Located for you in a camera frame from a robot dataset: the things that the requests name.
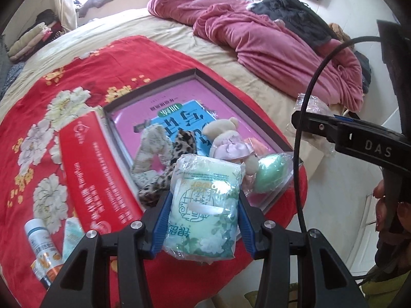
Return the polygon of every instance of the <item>blue gripper pad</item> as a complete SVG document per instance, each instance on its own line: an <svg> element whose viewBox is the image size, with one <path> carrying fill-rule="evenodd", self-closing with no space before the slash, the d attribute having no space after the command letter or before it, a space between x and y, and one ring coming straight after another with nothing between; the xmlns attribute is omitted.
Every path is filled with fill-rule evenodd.
<svg viewBox="0 0 411 308"><path fill-rule="evenodd" d="M152 236L152 245L150 249L150 254L152 258L156 256L161 251L163 247L164 240L166 239L167 229L169 226L169 214L171 209L171 202L173 201L173 194L168 193L163 207L157 218L157 222L154 226L153 236Z"/></svg>
<svg viewBox="0 0 411 308"><path fill-rule="evenodd" d="M245 212L241 198L238 201L238 226L240 228L242 241L245 245L245 250L253 257L253 259L255 259L257 248L255 245L254 230L251 221Z"/></svg>

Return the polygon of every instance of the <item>black cable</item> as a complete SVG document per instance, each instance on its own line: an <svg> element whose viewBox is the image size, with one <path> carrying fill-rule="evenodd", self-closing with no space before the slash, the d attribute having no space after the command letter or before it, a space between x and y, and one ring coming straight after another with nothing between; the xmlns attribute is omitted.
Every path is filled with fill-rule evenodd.
<svg viewBox="0 0 411 308"><path fill-rule="evenodd" d="M405 251L405 249L408 247L409 245L409 241L408 240L404 240L402 243L400 243L398 246L395 247L395 250L393 251L393 254L391 255L391 260L384 266L379 267L377 270L375 270L374 272L370 273L370 274L364 274L363 276L354 276L354 280L361 280L363 279L363 281L361 281L360 283L358 283L358 286L362 286L365 283L368 283L370 280L372 280L373 278L377 278L378 276L380 276L381 274L383 274L383 272L392 265L392 263L394 262L394 260L396 259L398 261L398 259L400 258L400 254L403 253Z"/></svg>
<svg viewBox="0 0 411 308"><path fill-rule="evenodd" d="M300 196L300 175L299 175L299 158L300 158L300 144L301 144L301 134L303 129L304 116L307 111L308 100L310 99L314 85L316 84L318 77L325 68L325 66L334 58L341 50L349 47L353 44L358 44L362 42L381 42L381 38L375 36L365 36L351 39L341 45L338 45L329 55L327 55L321 62L320 66L315 71L310 83L308 84L307 91L305 92L303 105L301 106L301 114L298 122L298 126L295 132L295 142L294 142L294 156L293 156L293 170L294 170L294 191L295 191L295 205L297 207L297 217L300 224L300 229L302 233L307 232L307 226L305 225L305 219L303 214L303 207L301 206L301 196Z"/></svg>

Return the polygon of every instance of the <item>red flowered blanket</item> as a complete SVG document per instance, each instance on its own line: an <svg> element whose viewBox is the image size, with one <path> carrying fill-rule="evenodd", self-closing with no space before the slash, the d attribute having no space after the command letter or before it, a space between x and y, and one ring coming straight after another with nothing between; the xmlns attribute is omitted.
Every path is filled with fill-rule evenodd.
<svg viewBox="0 0 411 308"><path fill-rule="evenodd" d="M192 68L224 85L281 135L248 95L198 61L142 36L115 41L46 74L7 113L0 125L0 264L23 308L38 308L46 294L30 268L35 256L25 236L25 222L42 218L62 251L65 219L75 215L61 163L59 130L151 80ZM305 201L304 169L301 186ZM290 189L267 217L287 226L294 214ZM191 308L215 295L251 262L241 242L235 255L233 260L204 266L161 252L145 263L154 307L168 308L173 302L173 307Z"/></svg>

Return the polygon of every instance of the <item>blue book cover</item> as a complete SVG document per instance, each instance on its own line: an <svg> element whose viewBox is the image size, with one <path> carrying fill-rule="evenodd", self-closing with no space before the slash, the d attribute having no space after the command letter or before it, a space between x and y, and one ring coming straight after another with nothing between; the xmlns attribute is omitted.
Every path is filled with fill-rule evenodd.
<svg viewBox="0 0 411 308"><path fill-rule="evenodd" d="M208 156L211 142L202 135L205 125L215 118L196 100L185 104L175 104L158 112L158 116L151 120L151 124L163 125L167 135L174 142L180 129L193 131L196 135L198 155Z"/></svg>

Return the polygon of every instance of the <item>white flower pattern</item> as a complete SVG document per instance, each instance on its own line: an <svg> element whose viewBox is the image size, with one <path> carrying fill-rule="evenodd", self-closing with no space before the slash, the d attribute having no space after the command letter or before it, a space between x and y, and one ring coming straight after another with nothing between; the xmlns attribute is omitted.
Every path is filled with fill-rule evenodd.
<svg viewBox="0 0 411 308"><path fill-rule="evenodd" d="M95 111L100 118L104 118L103 107L101 105L95 106L92 111Z"/></svg>
<svg viewBox="0 0 411 308"><path fill-rule="evenodd" d="M92 107L85 104L90 98L89 90L77 87L73 91L63 90L47 106L45 119L50 121L51 127L56 131L92 110Z"/></svg>
<svg viewBox="0 0 411 308"><path fill-rule="evenodd" d="M27 173L30 164L39 164L46 153L46 147L54 133L53 129L49 127L50 122L47 119L41 120L37 125L33 124L27 133L27 137L21 143L21 153L17 160L21 176Z"/></svg>
<svg viewBox="0 0 411 308"><path fill-rule="evenodd" d="M54 137L54 145L49 149L49 153L51 156L51 160L55 164L60 164L60 169L63 170L63 164L61 160L61 152L60 152L60 140L58 136Z"/></svg>
<svg viewBox="0 0 411 308"><path fill-rule="evenodd" d="M231 227L231 230L230 230L230 238L231 238L231 240L233 240L234 242L237 241L237 232L238 232L237 227L232 226L232 227Z"/></svg>
<svg viewBox="0 0 411 308"><path fill-rule="evenodd" d="M43 219L51 234L60 230L61 220L67 219L67 187L59 184L56 174L44 178L33 193L33 214Z"/></svg>
<svg viewBox="0 0 411 308"><path fill-rule="evenodd" d="M201 250L205 253L223 253L224 249L222 248L223 244L227 239L221 237L220 234L209 236L207 238L202 238L200 240Z"/></svg>

